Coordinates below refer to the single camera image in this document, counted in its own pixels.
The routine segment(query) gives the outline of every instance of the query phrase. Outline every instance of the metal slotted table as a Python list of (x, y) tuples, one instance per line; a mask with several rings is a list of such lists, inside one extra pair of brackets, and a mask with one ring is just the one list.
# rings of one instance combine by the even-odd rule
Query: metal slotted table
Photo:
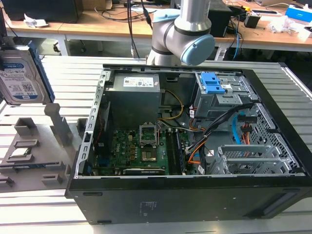
[[(45, 56), (43, 66), (67, 122), (88, 117), (102, 65), (143, 64), (142, 59)], [(278, 63), (207, 61), (207, 67), (253, 69), (312, 150), (312, 93), (287, 68)], [(16, 133), (19, 117), (51, 123), (41, 104), (0, 105), (0, 160)], [(118, 224), (90, 226), (65, 190), (0, 194), (0, 233), (312, 233), (312, 198), (306, 198), (273, 219), (183, 223)]]

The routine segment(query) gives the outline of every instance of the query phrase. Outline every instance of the hard drive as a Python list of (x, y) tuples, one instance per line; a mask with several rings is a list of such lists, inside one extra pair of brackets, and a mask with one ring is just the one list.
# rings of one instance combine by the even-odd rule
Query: hard drive
[(31, 44), (1, 47), (0, 59), (0, 94), (8, 104), (54, 101), (39, 55)]

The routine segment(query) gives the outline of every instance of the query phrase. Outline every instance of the robotic arm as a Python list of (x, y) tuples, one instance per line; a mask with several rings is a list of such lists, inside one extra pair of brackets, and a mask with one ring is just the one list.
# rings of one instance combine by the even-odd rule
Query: robotic arm
[(152, 49), (148, 65), (199, 65), (215, 47), (208, 19), (210, 0), (182, 0), (181, 10), (154, 13)]

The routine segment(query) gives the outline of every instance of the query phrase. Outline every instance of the motherboard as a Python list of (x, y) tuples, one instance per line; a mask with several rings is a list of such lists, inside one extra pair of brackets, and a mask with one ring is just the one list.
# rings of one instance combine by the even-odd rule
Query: motherboard
[(184, 163), (184, 148), (189, 144), (186, 131), (158, 129), (154, 134), (153, 130), (144, 128), (143, 131), (141, 128), (115, 130), (111, 154), (98, 154), (93, 173), (98, 176), (180, 174), (176, 168), (180, 168), (180, 161)]

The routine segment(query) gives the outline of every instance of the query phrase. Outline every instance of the blue box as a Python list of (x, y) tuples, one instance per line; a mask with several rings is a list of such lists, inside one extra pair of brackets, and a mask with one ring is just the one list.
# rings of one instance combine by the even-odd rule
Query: blue box
[(305, 22), (312, 21), (312, 9), (307, 7), (301, 9), (295, 7), (294, 5), (289, 5), (285, 15), (296, 20), (302, 20)]

